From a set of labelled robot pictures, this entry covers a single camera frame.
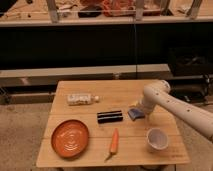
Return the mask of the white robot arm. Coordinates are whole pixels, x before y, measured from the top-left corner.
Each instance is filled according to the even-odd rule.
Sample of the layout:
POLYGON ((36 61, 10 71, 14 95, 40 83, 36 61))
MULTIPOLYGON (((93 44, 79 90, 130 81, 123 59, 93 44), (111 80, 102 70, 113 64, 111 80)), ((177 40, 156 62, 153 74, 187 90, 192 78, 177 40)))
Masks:
POLYGON ((149 116, 155 106, 159 105, 213 143, 213 113, 171 96, 170 90, 165 80, 145 85, 137 107, 149 116))

